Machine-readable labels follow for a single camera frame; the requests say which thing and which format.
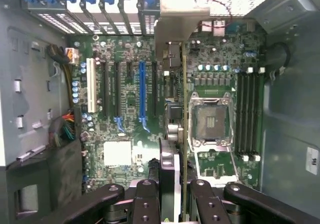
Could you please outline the white sticker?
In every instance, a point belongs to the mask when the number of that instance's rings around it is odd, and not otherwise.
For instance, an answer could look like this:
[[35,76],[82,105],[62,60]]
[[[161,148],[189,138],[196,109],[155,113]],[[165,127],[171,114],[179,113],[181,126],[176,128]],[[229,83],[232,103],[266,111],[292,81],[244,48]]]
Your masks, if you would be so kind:
[[306,150],[305,169],[313,175],[318,174],[319,151],[311,147]]

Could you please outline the silver chipset heatsink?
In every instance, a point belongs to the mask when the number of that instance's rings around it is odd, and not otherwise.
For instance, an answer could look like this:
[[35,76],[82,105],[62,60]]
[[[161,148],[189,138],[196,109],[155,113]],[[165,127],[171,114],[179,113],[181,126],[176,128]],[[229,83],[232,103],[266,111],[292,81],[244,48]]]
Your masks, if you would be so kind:
[[132,147],[130,141],[106,141],[103,144],[105,166],[130,166]]

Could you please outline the white expansion slot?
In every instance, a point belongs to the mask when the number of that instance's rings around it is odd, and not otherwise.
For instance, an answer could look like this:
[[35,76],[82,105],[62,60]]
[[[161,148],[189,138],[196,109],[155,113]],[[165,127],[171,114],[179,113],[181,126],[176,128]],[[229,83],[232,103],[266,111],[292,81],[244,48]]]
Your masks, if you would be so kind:
[[94,58],[86,59],[86,83],[87,83],[87,111],[89,113],[97,112],[97,77],[96,60]]

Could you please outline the RAM slot white clips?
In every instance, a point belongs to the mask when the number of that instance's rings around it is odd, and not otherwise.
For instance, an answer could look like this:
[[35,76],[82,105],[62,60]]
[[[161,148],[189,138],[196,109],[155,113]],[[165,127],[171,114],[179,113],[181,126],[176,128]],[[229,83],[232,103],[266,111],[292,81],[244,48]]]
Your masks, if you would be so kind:
[[252,73],[246,73],[244,77],[244,89],[243,89],[243,97],[244,97],[244,154],[249,156],[248,152],[248,127],[249,127],[249,108],[250,108],[250,93],[251,93],[251,82],[252,82]]
[[265,81],[265,68],[261,67],[258,70],[258,87],[257,87],[257,123],[256,123],[256,144],[254,160],[259,162],[261,160],[261,145],[262,145],[262,120],[263,120],[263,99],[264,99],[264,81]]

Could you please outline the green motherboard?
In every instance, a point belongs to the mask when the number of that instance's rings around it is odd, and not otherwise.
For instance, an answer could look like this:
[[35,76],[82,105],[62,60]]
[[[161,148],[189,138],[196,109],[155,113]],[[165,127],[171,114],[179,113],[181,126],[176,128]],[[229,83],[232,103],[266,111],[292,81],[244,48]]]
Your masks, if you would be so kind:
[[[83,186],[91,192],[108,183],[118,183],[128,187],[133,180],[148,176],[148,163],[151,159],[160,159],[160,139],[164,137],[164,95],[162,65],[155,58],[155,41],[151,36],[79,36],[71,39],[72,46],[79,54],[79,66],[72,71],[72,100],[74,103],[73,120],[81,124],[80,140],[83,154]],[[194,32],[189,40],[182,44],[183,63],[183,106],[185,108],[187,150],[184,157],[196,171],[195,153],[188,144],[188,105],[195,91],[201,97],[222,97],[229,92],[233,100],[234,138],[230,148],[239,175],[239,182],[252,188],[259,186],[260,162],[255,161],[255,152],[250,155],[251,145],[251,101],[248,120],[248,154],[244,154],[244,98],[242,115],[243,155],[236,151],[237,136],[237,92],[238,73],[255,73],[258,77],[259,63],[265,45],[265,33],[262,29],[248,31],[245,24],[234,24],[222,36],[214,36],[207,29]],[[87,58],[96,63],[97,112],[88,112],[87,102]],[[108,117],[103,114],[102,105],[102,62],[108,64],[109,109]],[[127,78],[126,62],[131,61],[132,79]],[[148,133],[139,121],[140,79],[139,62],[146,64],[146,118]],[[157,116],[152,109],[152,62],[157,62]],[[114,63],[120,64],[121,116],[124,133],[118,130],[115,116],[115,72]],[[130,166],[105,166],[104,142],[130,141]]]

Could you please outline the long black expansion slot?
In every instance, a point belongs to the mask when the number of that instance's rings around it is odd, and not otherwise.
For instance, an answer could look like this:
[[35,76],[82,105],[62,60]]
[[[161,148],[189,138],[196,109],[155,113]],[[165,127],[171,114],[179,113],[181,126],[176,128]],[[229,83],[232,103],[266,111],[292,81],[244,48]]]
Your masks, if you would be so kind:
[[121,133],[124,133],[123,118],[121,116],[121,71],[119,62],[114,64],[114,97],[115,97],[115,112],[114,121],[117,124],[117,128]]
[[152,77],[152,113],[153,116],[157,116],[157,101],[158,101],[158,68],[157,68],[157,62],[152,62],[151,65],[151,77]]
[[104,61],[102,62],[102,112],[105,117],[109,115],[109,67],[108,64]]

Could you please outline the black open PC case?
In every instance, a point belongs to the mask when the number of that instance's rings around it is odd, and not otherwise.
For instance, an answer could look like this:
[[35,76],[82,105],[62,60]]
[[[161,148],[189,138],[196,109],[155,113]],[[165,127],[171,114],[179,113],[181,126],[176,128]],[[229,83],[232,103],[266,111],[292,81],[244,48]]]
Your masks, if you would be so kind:
[[[222,36],[234,24],[245,24],[248,31],[262,29],[265,33],[259,62],[265,68],[259,185],[251,188],[295,208],[296,224],[320,224],[320,0],[156,0],[151,6],[145,0],[115,0],[113,5],[96,1],[57,0],[49,4],[45,0],[0,0],[0,7],[25,11],[65,39],[65,46],[51,43],[45,51],[66,79],[69,108],[50,122],[46,145],[15,161],[24,162],[49,148],[79,140],[83,167],[81,124],[74,121],[72,96],[73,69],[80,63],[71,43],[73,37],[151,36],[156,47],[154,24],[163,16],[181,18],[183,44],[196,31],[207,29]],[[317,175],[306,170],[307,147],[319,151]],[[197,224],[187,213],[187,163],[184,157],[183,213],[178,224]],[[127,190],[147,178],[133,180],[128,187],[105,185]],[[34,224],[62,224],[63,208],[105,186],[86,192],[83,180],[82,170],[78,199]],[[221,190],[227,184],[213,188]]]

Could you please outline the blue expansion slot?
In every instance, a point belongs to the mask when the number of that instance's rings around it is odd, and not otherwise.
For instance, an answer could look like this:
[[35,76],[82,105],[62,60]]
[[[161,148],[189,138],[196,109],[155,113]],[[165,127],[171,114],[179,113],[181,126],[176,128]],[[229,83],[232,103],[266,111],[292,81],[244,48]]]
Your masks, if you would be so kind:
[[147,116],[146,116],[146,64],[144,61],[140,61],[138,64],[139,68],[139,121],[142,124],[144,130],[148,133],[150,129],[147,127]]

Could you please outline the RAM slot black clips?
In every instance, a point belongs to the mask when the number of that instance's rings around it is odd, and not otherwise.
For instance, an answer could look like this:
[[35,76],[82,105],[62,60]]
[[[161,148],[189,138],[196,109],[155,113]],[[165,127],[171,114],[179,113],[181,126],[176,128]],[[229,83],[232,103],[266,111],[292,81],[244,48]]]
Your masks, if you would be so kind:
[[259,79],[255,73],[250,76],[252,79],[252,94],[251,94],[251,135],[250,135],[250,155],[255,152],[255,134],[256,134],[256,119],[257,119],[257,99]]
[[242,122],[243,122],[243,89],[244,89],[244,74],[238,73],[238,79],[237,79],[237,109],[236,109],[236,152],[238,156],[243,155],[243,149],[242,149]]

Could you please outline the CPU socket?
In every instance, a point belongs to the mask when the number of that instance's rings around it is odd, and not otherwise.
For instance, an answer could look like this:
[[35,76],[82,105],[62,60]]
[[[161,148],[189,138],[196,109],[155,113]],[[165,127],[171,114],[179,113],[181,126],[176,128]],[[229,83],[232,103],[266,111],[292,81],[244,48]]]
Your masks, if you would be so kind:
[[188,104],[188,144],[192,152],[229,152],[234,140],[234,102],[222,97],[201,97],[193,92]]

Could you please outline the black plastic shroud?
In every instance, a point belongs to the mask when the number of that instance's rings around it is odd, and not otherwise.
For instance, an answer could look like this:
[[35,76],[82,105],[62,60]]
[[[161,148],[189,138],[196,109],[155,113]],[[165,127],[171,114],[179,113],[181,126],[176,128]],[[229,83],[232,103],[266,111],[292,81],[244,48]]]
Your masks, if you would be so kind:
[[82,195],[82,146],[75,140],[0,167],[0,224],[34,224]]

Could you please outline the grey power supply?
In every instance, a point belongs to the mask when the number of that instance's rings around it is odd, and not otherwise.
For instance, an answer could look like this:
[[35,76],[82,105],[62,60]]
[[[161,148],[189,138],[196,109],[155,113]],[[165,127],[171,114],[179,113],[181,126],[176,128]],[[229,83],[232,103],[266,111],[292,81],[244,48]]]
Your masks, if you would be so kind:
[[0,166],[48,143],[50,122],[69,108],[67,82],[46,54],[64,36],[25,11],[0,7]]

